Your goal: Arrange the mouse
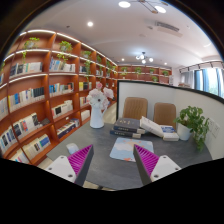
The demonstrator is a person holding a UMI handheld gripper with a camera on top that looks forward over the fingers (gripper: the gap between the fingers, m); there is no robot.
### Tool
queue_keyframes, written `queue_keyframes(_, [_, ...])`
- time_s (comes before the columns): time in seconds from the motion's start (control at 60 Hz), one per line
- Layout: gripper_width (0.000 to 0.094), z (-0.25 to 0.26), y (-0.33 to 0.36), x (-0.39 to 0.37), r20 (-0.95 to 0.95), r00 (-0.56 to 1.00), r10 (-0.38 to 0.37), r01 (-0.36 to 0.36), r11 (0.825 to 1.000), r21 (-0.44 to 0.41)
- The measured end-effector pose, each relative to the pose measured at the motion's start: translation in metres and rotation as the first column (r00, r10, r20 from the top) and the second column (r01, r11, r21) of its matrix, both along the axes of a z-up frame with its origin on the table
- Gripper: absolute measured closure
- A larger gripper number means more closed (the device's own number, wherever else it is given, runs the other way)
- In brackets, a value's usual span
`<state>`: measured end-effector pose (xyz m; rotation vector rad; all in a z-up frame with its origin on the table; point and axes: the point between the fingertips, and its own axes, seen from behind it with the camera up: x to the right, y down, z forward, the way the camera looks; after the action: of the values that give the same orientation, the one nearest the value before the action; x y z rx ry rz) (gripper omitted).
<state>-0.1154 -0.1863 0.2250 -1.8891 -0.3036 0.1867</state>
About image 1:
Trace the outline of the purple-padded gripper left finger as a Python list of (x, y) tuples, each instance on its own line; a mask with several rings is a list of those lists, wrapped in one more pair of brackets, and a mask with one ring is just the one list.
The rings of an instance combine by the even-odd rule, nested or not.
[(82, 186), (85, 182), (93, 155), (93, 145), (86, 146), (68, 157), (60, 155), (46, 168), (46, 171)]

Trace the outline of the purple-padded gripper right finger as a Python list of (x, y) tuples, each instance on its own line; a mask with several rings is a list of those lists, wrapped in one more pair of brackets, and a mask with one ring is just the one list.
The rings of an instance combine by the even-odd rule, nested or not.
[(134, 145), (133, 154), (143, 185), (180, 170), (180, 167), (167, 155), (157, 156), (139, 145)]

